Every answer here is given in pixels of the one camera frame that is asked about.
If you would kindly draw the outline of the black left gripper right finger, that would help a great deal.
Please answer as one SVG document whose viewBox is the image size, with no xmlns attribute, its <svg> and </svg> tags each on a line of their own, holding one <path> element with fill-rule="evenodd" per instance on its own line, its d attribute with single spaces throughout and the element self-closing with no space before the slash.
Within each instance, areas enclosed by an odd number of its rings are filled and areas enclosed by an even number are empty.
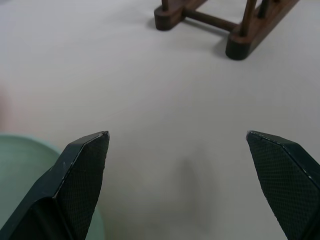
<svg viewBox="0 0 320 240">
<path fill-rule="evenodd" d="M 298 143 L 248 131 L 262 192 L 289 240 L 320 238 L 320 165 Z"/>
</svg>

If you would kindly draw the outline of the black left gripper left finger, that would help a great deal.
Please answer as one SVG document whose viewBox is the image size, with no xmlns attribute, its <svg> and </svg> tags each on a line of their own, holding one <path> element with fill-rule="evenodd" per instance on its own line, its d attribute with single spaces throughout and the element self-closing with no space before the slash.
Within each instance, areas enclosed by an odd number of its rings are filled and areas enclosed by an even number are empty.
<svg viewBox="0 0 320 240">
<path fill-rule="evenodd" d="M 110 133 L 69 143 L 0 230 L 2 240 L 84 240 L 102 188 Z"/>
</svg>

